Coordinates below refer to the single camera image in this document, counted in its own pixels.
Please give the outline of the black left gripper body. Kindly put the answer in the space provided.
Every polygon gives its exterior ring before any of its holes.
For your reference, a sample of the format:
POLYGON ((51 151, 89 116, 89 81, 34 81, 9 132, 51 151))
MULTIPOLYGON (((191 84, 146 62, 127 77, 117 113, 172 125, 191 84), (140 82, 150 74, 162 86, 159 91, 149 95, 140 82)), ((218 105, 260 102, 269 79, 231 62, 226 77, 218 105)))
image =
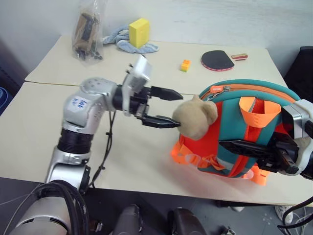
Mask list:
POLYGON ((130 113, 137 119, 144 119, 147 115, 151 98, 151 88, 143 87, 139 93, 134 93, 130 99, 130 113))

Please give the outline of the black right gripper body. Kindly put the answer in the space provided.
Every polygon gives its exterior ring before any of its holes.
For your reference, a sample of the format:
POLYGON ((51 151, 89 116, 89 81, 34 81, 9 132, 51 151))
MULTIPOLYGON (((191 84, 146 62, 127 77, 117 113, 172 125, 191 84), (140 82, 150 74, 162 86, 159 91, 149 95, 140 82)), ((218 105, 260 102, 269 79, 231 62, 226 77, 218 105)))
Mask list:
POLYGON ((296 165, 299 147, 297 143, 287 134, 273 133, 268 142, 268 150, 257 160, 261 170, 280 172, 281 174, 295 175, 299 167, 296 165))

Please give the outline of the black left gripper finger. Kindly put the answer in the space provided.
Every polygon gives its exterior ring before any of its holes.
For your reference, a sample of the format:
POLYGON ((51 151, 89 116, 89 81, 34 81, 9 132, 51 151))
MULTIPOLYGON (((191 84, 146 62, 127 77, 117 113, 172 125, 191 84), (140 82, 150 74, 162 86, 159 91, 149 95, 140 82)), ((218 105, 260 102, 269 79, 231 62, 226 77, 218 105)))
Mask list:
POLYGON ((158 129, 167 129, 180 127, 180 122, 165 116, 153 117, 145 115, 144 118, 142 119, 142 125, 158 129))
POLYGON ((152 86, 150 89, 151 97, 158 97, 162 100, 182 100, 183 96, 175 90, 152 86))

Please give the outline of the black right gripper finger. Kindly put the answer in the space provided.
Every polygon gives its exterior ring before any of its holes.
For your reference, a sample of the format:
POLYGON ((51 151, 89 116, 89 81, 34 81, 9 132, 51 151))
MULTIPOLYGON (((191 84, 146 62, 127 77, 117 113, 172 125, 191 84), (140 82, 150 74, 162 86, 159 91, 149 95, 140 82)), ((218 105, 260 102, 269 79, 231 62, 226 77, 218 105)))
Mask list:
POLYGON ((274 157, 275 151, 270 147, 244 140, 219 141, 219 145, 231 153, 247 157, 274 157))

